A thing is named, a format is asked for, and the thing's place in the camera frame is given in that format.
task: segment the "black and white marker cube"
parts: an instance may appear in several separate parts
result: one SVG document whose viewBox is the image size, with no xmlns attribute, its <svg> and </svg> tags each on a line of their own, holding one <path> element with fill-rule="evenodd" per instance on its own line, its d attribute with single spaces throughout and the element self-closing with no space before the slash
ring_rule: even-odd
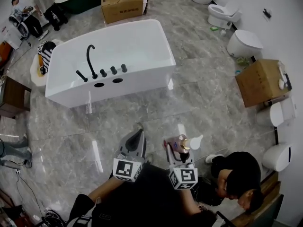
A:
<svg viewBox="0 0 303 227">
<path fill-rule="evenodd" d="M 142 170 L 141 162 L 114 158 L 113 175 L 120 180 L 135 182 Z"/>
<path fill-rule="evenodd" d="M 173 168 L 169 173 L 174 189 L 191 189 L 198 182 L 197 168 Z"/>
</svg>

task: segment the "cardboard box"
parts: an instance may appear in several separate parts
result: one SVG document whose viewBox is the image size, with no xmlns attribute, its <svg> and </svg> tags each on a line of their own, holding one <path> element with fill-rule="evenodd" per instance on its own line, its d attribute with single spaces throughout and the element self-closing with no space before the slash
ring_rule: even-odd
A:
<svg viewBox="0 0 303 227">
<path fill-rule="evenodd" d="M 279 88 L 282 79 L 277 60 L 258 60 L 236 76 L 245 107 L 280 97 L 288 88 Z"/>
<path fill-rule="evenodd" d="M 105 21 L 109 24 L 145 14 L 147 0 L 102 0 L 101 9 Z"/>
</svg>

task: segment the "person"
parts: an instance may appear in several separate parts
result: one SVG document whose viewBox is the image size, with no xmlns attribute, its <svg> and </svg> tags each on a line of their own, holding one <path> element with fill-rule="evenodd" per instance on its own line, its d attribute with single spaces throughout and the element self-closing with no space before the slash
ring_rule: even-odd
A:
<svg viewBox="0 0 303 227">
<path fill-rule="evenodd" d="M 60 25 L 68 22 L 66 16 L 55 4 L 54 0 L 32 0 L 32 3 L 35 5 L 35 9 L 39 12 L 40 15 L 45 16 L 45 18 L 51 23 L 55 31 L 60 29 Z M 53 13 L 57 15 L 59 23 L 54 19 Z"/>
<path fill-rule="evenodd" d="M 189 189 L 175 190 L 167 171 L 145 163 L 134 183 L 112 176 L 88 196 L 78 195 L 67 226 L 90 221 L 93 227 L 161 222 L 169 226 L 184 223 L 211 227 L 216 214 L 198 207 Z"/>
<path fill-rule="evenodd" d="M 16 156 L 23 160 L 30 161 L 32 159 L 32 153 L 27 150 L 25 153 L 17 150 L 20 148 L 28 147 L 27 135 L 24 134 L 22 140 L 14 143 L 14 142 L 5 142 L 0 139 L 0 158 L 5 156 Z"/>
<path fill-rule="evenodd" d="M 41 24 L 38 19 L 33 15 L 28 15 L 29 12 L 33 10 L 32 7 L 26 7 L 19 3 L 19 0 L 12 0 L 11 4 L 13 5 L 13 13 L 17 13 L 22 17 L 24 24 L 27 26 L 29 32 L 39 40 L 43 39 L 48 30 L 43 33 Z"/>
<path fill-rule="evenodd" d="M 262 205 L 261 170 L 250 153 L 234 152 L 227 157 L 209 155 L 205 162 L 212 164 L 211 174 L 217 179 L 219 197 L 238 199 L 238 204 L 248 212 Z"/>
</svg>

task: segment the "black and white striped cloth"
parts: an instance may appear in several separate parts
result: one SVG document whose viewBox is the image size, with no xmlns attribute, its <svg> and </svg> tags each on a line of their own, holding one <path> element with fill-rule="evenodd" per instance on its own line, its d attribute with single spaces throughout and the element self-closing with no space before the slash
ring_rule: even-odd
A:
<svg viewBox="0 0 303 227">
<path fill-rule="evenodd" d="M 48 72 L 49 62 L 51 60 L 53 49 L 56 44 L 51 41 L 45 41 L 38 46 L 38 54 L 42 56 L 43 66 L 40 67 L 40 72 L 42 75 Z"/>
</svg>

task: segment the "faucet spout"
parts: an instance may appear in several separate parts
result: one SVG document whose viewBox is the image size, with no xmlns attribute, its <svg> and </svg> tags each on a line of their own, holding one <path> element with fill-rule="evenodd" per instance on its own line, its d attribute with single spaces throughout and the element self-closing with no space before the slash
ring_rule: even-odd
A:
<svg viewBox="0 0 303 227">
<path fill-rule="evenodd" d="M 91 70 L 91 74 L 93 75 L 93 79 L 96 79 L 98 77 L 98 75 L 94 72 L 94 69 L 90 63 L 90 59 L 89 59 L 89 50 L 93 48 L 93 50 L 95 49 L 95 47 L 91 44 L 88 46 L 87 50 L 86 50 L 86 59 L 87 59 L 87 62 L 89 64 L 89 68 Z"/>
</svg>

